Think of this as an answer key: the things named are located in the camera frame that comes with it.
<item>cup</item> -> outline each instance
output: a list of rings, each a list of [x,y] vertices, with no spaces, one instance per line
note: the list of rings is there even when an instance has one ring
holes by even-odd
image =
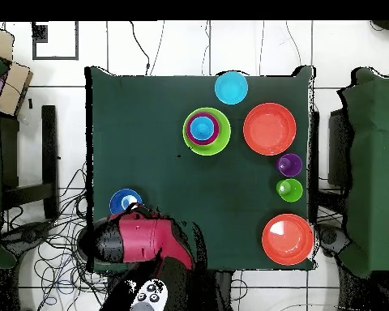
[[[276,161],[276,167],[286,177],[295,177],[302,169],[301,157],[296,154],[285,154]]]
[[[276,192],[286,202],[296,202],[302,196],[302,184],[296,179],[278,181]]]

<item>dark green tablecloth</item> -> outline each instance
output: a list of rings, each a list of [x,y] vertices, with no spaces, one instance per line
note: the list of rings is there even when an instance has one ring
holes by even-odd
[[[276,182],[282,178],[276,157],[252,151],[242,134],[254,106],[282,104],[297,122],[296,138],[286,152],[306,161],[310,67],[294,77],[246,77],[249,91],[237,105],[216,98],[216,77],[116,77],[97,68],[91,72],[94,219],[107,216],[114,192],[131,188],[146,205],[177,221],[197,223],[210,269],[313,266],[309,260],[281,266],[264,253],[265,223],[281,213],[306,218],[306,195],[298,202],[284,202],[276,193]],[[196,155],[183,141],[183,122],[201,107],[219,109],[230,121],[229,144],[217,155]],[[305,170],[297,179],[306,187]],[[183,229],[193,247],[189,227]]]
[[[357,85],[343,91],[354,129],[350,149],[353,187],[348,196],[348,235],[341,254],[357,276],[389,271],[389,79],[361,68]]]

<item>white floor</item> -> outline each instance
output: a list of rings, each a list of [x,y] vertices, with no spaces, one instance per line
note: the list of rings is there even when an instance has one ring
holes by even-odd
[[[209,41],[203,21],[165,21],[164,35],[152,75],[208,75]],[[59,187],[62,198],[80,192],[78,176],[66,190],[69,180],[85,162],[85,66],[99,66],[117,75],[143,75],[147,59],[132,36],[129,22],[79,22],[79,60],[32,60],[30,23],[0,23],[15,35],[14,61],[29,66],[33,73],[28,101],[19,114],[19,183],[41,181],[41,106],[56,105],[58,114]],[[135,22],[135,35],[153,66],[163,21]],[[58,36],[61,24],[49,23],[48,51],[72,50],[63,47],[71,38]],[[289,35],[293,36],[299,50]],[[342,104],[337,90],[350,84],[351,71],[372,66],[389,73],[389,31],[375,31],[369,20],[362,21],[215,21],[212,20],[211,74],[222,70],[243,70],[250,75],[290,75],[297,66],[316,68],[315,103],[320,112],[319,176],[328,172],[328,118]],[[262,47],[261,64],[259,57]],[[329,187],[320,180],[320,187]],[[16,223],[44,218],[41,202],[28,204]],[[9,211],[10,219],[19,213]],[[57,257],[61,252],[42,245],[42,255]],[[36,309],[43,299],[41,279],[34,273],[37,249],[28,253],[20,272],[20,297],[24,308]],[[314,271],[237,271],[233,277],[234,311],[336,311],[339,295],[338,271],[331,258],[321,252],[315,256]],[[46,265],[36,267],[44,271]],[[73,289],[52,291],[54,299],[41,311],[97,311],[91,292],[77,296]]]

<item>blue cup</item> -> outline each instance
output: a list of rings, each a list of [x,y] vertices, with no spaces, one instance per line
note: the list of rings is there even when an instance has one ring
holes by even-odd
[[[190,133],[199,141],[205,141],[213,135],[213,121],[207,117],[197,117],[190,124]]]

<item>plate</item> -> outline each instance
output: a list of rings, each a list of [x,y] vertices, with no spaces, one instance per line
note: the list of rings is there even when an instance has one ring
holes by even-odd
[[[215,94],[224,104],[238,104],[245,99],[246,93],[248,93],[248,82],[245,76],[237,71],[228,71],[215,82]]]
[[[313,248],[313,241],[311,226],[299,215],[278,215],[263,230],[263,250],[272,261],[283,266],[303,262]]]
[[[190,140],[187,137],[186,127],[188,121],[197,113],[207,112],[210,113],[216,120],[219,125],[219,134],[216,139],[208,145],[198,145]],[[211,156],[215,155],[218,152],[222,151],[229,142],[230,139],[230,124],[228,118],[219,110],[214,108],[201,108],[193,111],[185,120],[183,124],[183,139],[185,144],[196,154],[202,156]]]
[[[243,135],[253,151],[273,156],[285,151],[297,131],[293,115],[282,105],[260,104],[246,116]]]

